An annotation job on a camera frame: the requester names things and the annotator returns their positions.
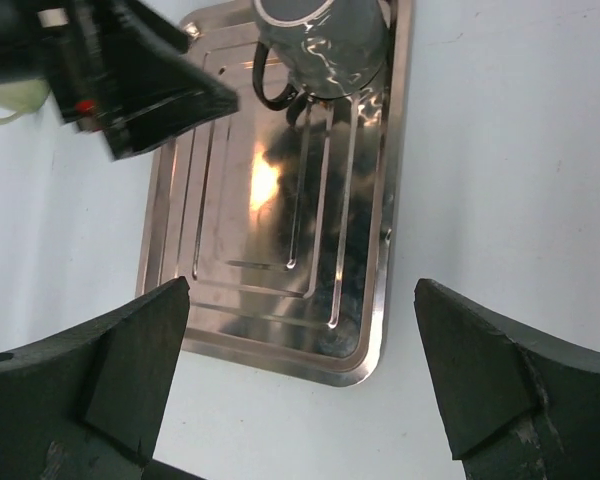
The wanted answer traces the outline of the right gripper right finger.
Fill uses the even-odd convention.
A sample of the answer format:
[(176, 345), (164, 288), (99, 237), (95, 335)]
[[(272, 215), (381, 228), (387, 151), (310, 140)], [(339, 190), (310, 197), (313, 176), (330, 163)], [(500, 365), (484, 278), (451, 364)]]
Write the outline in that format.
[(431, 279), (415, 313), (454, 460), (468, 479), (600, 479), (600, 352)]

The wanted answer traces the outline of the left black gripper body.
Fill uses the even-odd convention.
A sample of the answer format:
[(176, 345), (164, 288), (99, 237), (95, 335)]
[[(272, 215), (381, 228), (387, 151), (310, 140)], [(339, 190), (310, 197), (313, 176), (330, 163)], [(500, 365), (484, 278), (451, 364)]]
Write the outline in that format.
[(42, 71), (62, 120), (100, 133), (111, 156), (125, 157), (121, 90), (105, 55), (117, 24), (110, 1), (31, 1), (31, 26)]

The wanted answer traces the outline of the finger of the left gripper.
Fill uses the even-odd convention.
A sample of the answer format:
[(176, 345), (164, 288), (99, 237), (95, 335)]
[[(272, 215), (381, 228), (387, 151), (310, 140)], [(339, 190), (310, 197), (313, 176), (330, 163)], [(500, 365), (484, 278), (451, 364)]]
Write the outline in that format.
[(192, 38), (141, 1), (94, 3), (96, 118), (114, 155), (152, 151), (238, 111), (236, 91), (185, 58)]

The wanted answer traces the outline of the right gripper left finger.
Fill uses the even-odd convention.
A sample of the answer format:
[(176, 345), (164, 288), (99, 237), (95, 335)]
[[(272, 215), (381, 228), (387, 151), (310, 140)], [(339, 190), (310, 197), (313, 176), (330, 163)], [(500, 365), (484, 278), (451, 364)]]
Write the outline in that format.
[(0, 479), (187, 479), (154, 451), (189, 314), (179, 277), (0, 352)]

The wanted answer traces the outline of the green mug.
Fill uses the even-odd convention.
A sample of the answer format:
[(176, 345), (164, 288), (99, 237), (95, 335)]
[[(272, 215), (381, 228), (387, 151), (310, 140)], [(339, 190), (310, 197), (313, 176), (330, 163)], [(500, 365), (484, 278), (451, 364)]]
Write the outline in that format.
[(41, 79), (0, 84), (0, 108), (11, 112), (6, 117), (0, 117), (0, 125), (36, 113), (43, 107), (49, 94), (49, 85)]

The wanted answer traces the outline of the dark grey mug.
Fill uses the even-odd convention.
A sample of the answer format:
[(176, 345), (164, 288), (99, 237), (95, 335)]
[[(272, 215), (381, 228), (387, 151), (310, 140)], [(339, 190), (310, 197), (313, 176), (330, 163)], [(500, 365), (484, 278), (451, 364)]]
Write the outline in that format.
[[(288, 108), (300, 95), (320, 100), (348, 96), (381, 69), (389, 45), (382, 8), (373, 0), (251, 2), (259, 38), (252, 85), (272, 111)], [(288, 69), (280, 94), (264, 93), (264, 69), (273, 52)]]

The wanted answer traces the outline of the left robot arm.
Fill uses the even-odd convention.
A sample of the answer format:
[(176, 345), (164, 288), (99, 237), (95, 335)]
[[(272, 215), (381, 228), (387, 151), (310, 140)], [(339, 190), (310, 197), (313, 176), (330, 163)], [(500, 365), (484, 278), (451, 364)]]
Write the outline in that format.
[(64, 123), (130, 158), (238, 111), (192, 42), (141, 1), (0, 1), (0, 84), (44, 80)]

